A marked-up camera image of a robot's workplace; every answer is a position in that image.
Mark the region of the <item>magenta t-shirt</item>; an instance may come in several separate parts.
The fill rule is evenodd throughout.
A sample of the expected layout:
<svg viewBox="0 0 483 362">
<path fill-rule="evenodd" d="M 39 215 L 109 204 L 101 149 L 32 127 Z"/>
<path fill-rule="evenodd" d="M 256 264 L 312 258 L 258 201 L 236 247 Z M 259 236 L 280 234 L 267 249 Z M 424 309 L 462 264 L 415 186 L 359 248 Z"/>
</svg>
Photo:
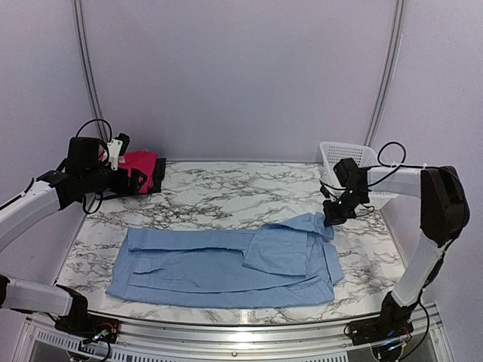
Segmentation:
<svg viewBox="0 0 483 362">
<path fill-rule="evenodd" d="M 147 194 L 153 184 L 157 154 L 148 151 L 126 152 L 118 160 L 112 190 L 126 195 Z"/>
</svg>

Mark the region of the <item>light blue shirt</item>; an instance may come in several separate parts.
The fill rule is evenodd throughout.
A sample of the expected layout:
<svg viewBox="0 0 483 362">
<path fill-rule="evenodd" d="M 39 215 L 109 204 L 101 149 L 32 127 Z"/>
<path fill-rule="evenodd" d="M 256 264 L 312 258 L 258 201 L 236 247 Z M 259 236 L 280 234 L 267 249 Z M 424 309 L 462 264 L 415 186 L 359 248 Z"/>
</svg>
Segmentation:
<svg viewBox="0 0 483 362">
<path fill-rule="evenodd" d="M 187 308 L 286 308 L 335 298 L 343 279 L 321 213 L 258 229 L 129 229 L 107 294 Z"/>
</svg>

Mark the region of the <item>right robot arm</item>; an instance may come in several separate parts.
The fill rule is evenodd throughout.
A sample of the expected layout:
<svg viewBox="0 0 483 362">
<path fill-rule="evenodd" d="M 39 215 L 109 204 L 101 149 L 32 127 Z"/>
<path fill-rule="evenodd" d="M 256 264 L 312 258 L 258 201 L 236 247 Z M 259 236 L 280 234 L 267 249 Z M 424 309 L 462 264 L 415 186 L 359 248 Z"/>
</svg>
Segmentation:
<svg viewBox="0 0 483 362">
<path fill-rule="evenodd" d="M 423 291 L 437 278 L 449 247 L 469 223 L 466 193 L 457 169 L 450 165 L 362 167 L 351 158 L 334 165 L 339 196 L 323 203 L 326 225 L 341 225 L 356 217 L 357 207 L 369 202 L 371 193 L 387 192 L 410 198 L 413 221 L 405 234 L 414 236 L 414 251 L 406 269 L 381 305 L 374 332 L 389 338 L 417 306 Z"/>
</svg>

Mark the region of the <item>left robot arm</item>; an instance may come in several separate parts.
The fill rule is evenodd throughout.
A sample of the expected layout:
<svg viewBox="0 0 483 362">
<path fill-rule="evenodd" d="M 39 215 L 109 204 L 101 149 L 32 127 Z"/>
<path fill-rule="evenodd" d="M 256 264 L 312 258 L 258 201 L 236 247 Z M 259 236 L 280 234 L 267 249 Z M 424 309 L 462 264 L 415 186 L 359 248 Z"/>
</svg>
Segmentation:
<svg viewBox="0 0 483 362">
<path fill-rule="evenodd" d="M 71 138 L 57 169 L 32 179 L 23 192 L 1 205 L 1 248 L 71 204 L 86 205 L 89 195 L 122 198 L 160 192 L 166 160 L 153 152 L 128 152 L 129 142 L 123 133 L 109 142 Z M 54 314 L 57 328 L 80 336 L 90 335 L 96 326 L 87 299 L 60 285 L 2 275 L 1 306 L 20 313 Z"/>
</svg>

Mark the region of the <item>white plastic laundry basket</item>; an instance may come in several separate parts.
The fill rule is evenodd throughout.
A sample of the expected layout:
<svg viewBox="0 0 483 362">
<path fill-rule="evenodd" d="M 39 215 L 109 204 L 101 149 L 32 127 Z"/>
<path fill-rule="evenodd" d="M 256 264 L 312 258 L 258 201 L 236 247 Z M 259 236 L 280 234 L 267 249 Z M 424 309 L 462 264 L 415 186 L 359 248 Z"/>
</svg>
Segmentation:
<svg viewBox="0 0 483 362">
<path fill-rule="evenodd" d="M 358 167 L 379 166 L 377 161 L 377 153 L 367 146 L 360 146 L 349 143 L 321 142 L 319 144 L 321 152 L 323 173 L 321 182 L 328 190 L 328 196 L 334 200 L 342 194 L 342 186 L 339 184 L 338 178 L 334 172 L 335 165 L 345 158 L 351 158 Z M 374 208 L 380 210 L 393 198 L 397 198 L 397 194 L 388 192 L 369 192 L 369 202 L 362 206 L 357 206 L 357 210 L 363 208 Z"/>
</svg>

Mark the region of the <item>folded black garment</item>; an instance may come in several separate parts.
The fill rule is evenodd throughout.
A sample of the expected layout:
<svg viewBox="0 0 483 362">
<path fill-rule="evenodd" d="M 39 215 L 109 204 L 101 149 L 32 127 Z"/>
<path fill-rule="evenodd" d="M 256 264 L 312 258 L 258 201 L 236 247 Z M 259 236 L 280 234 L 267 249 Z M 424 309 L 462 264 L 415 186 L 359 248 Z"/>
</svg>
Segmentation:
<svg viewBox="0 0 483 362">
<path fill-rule="evenodd" d="M 165 178 L 165 170 L 166 170 L 166 159 L 165 158 L 157 158 L 155 161 L 153 172 L 153 179 L 154 179 L 154 186 L 153 186 L 153 193 L 139 193 L 138 195 L 151 195 L 155 193 L 159 193 L 162 190 L 162 181 Z M 116 198 L 123 198 L 127 196 L 114 196 L 113 194 L 109 193 L 108 195 L 104 195 L 103 198 L 105 200 L 112 200 Z"/>
</svg>

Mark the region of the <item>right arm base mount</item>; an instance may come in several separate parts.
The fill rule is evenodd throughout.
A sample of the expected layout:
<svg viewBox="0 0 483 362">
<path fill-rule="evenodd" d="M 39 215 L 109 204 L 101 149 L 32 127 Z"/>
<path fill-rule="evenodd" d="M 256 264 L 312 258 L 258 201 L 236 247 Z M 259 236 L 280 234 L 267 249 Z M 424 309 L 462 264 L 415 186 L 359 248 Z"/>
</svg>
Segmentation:
<svg viewBox="0 0 483 362">
<path fill-rule="evenodd" d="M 349 322 L 344 334 L 352 340 L 353 345 L 363 345 L 406 336 L 413 331 L 410 319 L 383 321 L 380 317 L 375 317 Z"/>
</svg>

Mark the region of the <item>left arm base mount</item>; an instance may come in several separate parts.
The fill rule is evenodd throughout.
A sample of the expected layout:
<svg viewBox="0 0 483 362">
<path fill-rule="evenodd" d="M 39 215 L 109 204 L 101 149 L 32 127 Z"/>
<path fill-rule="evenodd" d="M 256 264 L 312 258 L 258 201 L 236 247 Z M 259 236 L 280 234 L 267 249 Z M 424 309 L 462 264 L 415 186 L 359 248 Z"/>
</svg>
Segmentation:
<svg viewBox="0 0 483 362">
<path fill-rule="evenodd" d="M 89 342 L 115 343 L 118 337 L 120 321 L 114 318 L 87 314 L 86 318 L 75 319 L 67 316 L 55 320 L 55 328 Z"/>
</svg>

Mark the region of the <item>left wall aluminium profile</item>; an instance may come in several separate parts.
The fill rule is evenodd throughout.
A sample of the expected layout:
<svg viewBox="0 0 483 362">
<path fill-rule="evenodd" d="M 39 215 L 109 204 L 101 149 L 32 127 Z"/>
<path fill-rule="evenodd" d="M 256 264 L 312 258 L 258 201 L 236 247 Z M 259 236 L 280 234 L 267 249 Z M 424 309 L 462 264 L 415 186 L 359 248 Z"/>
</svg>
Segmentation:
<svg viewBox="0 0 483 362">
<path fill-rule="evenodd" d="M 109 141 L 112 134 L 105 122 L 103 110 L 100 103 L 100 97 L 97 92 L 97 86 L 94 77 L 94 68 L 91 61 L 91 52 L 88 44 L 88 32 L 85 22 L 84 2 L 81 0 L 72 1 L 74 27 L 78 51 L 81 60 L 81 66 L 88 95 L 88 101 L 91 107 L 93 118 L 96 119 L 97 134 L 103 141 Z"/>
</svg>

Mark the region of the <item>wall aluminium profile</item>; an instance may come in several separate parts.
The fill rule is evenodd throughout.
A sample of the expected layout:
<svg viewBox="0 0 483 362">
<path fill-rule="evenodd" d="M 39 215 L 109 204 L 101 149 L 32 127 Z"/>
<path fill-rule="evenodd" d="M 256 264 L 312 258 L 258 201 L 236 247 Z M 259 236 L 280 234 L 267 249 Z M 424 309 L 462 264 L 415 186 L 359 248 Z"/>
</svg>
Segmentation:
<svg viewBox="0 0 483 362">
<path fill-rule="evenodd" d="M 81 0 L 72 1 L 74 27 L 78 51 L 81 60 L 81 66 L 88 95 L 88 101 L 91 107 L 93 118 L 96 119 L 97 134 L 103 141 L 109 141 L 112 134 L 105 122 L 103 110 L 100 103 L 100 97 L 97 92 L 97 86 L 94 77 L 94 68 L 91 61 L 91 52 L 88 44 L 88 32 L 85 22 L 84 2 Z"/>
<path fill-rule="evenodd" d="M 386 52 L 386 59 L 383 64 L 383 74 L 380 80 L 380 86 L 377 92 L 373 111 L 371 113 L 368 129 L 365 134 L 365 146 L 372 147 L 374 145 L 377 131 L 383 118 L 383 111 L 395 74 L 395 68 L 401 47 L 406 7 L 407 2 L 405 0 L 397 0 L 395 2 L 394 14 L 392 17 L 392 28 L 389 34 L 389 45 Z"/>
</svg>

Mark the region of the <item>right wall aluminium profile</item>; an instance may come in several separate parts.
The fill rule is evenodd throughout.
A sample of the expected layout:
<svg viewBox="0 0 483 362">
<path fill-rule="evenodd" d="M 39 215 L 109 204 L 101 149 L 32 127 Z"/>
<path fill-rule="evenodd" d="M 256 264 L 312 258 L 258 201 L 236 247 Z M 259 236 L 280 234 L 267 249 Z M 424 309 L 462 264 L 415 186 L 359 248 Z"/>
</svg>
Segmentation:
<svg viewBox="0 0 483 362">
<path fill-rule="evenodd" d="M 401 47 L 406 7 L 407 2 L 405 0 L 397 0 L 395 2 L 394 14 L 392 17 L 392 28 L 389 34 L 389 45 L 386 52 L 386 59 L 383 64 L 383 74 L 380 80 L 380 86 L 377 92 L 373 111 L 371 113 L 368 129 L 365 134 L 365 146 L 372 147 L 374 145 L 377 131 L 383 118 L 383 111 L 395 74 L 395 68 Z"/>
</svg>

